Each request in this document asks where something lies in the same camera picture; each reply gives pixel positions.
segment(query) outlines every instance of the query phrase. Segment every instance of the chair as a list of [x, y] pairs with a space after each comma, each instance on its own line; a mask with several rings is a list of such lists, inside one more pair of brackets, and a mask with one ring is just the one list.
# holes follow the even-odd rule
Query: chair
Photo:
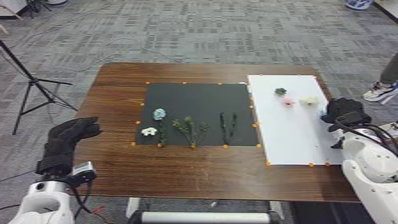
[[[8, 6], [0, 5], [0, 8], [4, 8], [4, 9], [9, 11], [9, 13], [15, 15], [15, 17], [16, 17], [20, 20], [24, 20], [22, 16], [15, 13], [15, 11], [9, 9]], [[0, 24], [0, 30], [4, 31], [4, 33], [9, 34], [9, 31], [8, 31], [8, 29], [6, 29], [6, 27], [4, 27], [2, 24]]]

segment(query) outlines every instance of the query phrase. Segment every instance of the white paper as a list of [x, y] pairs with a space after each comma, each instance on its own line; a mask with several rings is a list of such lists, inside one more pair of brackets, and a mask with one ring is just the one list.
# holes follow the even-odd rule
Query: white paper
[[[249, 75], [249, 84], [271, 164], [342, 164], [342, 150], [331, 148], [338, 142], [327, 132], [331, 124], [320, 120], [327, 98], [315, 76]], [[278, 88], [288, 90], [285, 96], [278, 96]], [[310, 96], [318, 98], [317, 105], [301, 103]], [[295, 101], [292, 106], [285, 105], [285, 97]]]

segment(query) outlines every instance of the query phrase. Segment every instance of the camera tripod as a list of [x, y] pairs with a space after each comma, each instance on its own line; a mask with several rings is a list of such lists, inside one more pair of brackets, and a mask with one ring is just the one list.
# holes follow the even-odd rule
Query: camera tripod
[[[16, 118], [16, 124], [15, 124], [15, 130], [13, 130], [13, 135], [16, 134], [16, 131], [18, 131], [18, 126], [20, 126], [20, 122], [22, 122], [22, 116], [31, 113], [34, 110], [38, 110], [41, 107], [45, 107], [48, 104], [57, 104], [59, 106], [73, 109], [75, 111], [79, 110], [73, 105], [66, 102], [66, 100], [57, 96], [57, 94], [52, 92], [52, 90], [41, 85], [41, 82], [47, 82], [47, 83], [54, 83], [57, 84], [57, 88], [61, 85], [72, 85], [72, 83], [68, 82], [59, 82], [59, 81], [54, 81], [54, 80], [48, 80], [48, 79], [40, 79], [34, 77], [34, 75], [31, 74], [13, 52], [11, 52], [11, 49], [9, 47], [6, 46], [4, 44], [4, 41], [0, 40], [0, 47], [22, 69], [22, 72], [24, 72], [24, 75], [25, 77], [29, 78], [29, 88], [27, 88], [27, 92], [25, 92], [25, 96], [24, 96], [24, 101], [22, 101], [22, 108], [20, 108], [20, 112], [18, 112], [18, 118]], [[36, 87], [40, 89], [40, 92], [43, 93], [45, 95], [45, 98], [47, 98], [47, 102], [41, 103], [36, 107], [32, 107], [29, 110], [25, 110], [25, 107], [27, 107], [27, 100], [29, 100], [29, 94], [31, 94], [31, 90], [32, 90], [32, 87]]]

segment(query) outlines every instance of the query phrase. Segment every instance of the sneaker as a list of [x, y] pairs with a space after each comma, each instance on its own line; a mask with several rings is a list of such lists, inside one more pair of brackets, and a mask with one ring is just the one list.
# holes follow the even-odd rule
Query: sneaker
[[398, 94], [398, 84], [391, 87], [384, 87], [381, 82], [375, 83], [372, 90], [365, 93], [365, 99], [368, 101], [381, 101], [384, 98]]

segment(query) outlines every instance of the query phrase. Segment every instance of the floor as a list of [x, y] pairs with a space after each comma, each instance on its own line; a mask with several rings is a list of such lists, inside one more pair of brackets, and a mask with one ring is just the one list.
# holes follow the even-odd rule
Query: floor
[[[73, 82], [59, 93], [77, 107], [107, 62], [306, 64], [322, 73], [334, 97], [365, 103], [375, 124], [398, 119], [398, 98], [388, 105], [361, 100], [398, 51], [397, 24], [375, 7], [356, 12], [338, 0], [70, 0], [52, 13], [43, 9], [34, 19], [24, 17], [2, 21], [11, 34], [0, 39], [38, 77]], [[0, 179], [34, 170], [48, 129], [75, 117], [72, 110], [50, 106], [24, 117], [11, 135], [25, 86], [0, 58]], [[31, 99], [31, 106], [43, 102], [38, 92]], [[20, 203], [36, 178], [29, 173], [2, 181], [0, 207]], [[182, 206], [187, 201], [169, 203], [150, 204], [171, 210], [212, 209], [203, 201], [192, 207]], [[269, 207], [242, 203], [249, 210]], [[93, 207], [100, 204], [123, 223], [127, 199], [93, 198]], [[0, 212], [2, 223], [15, 212]], [[95, 218], [82, 216], [79, 223], [98, 223]]]

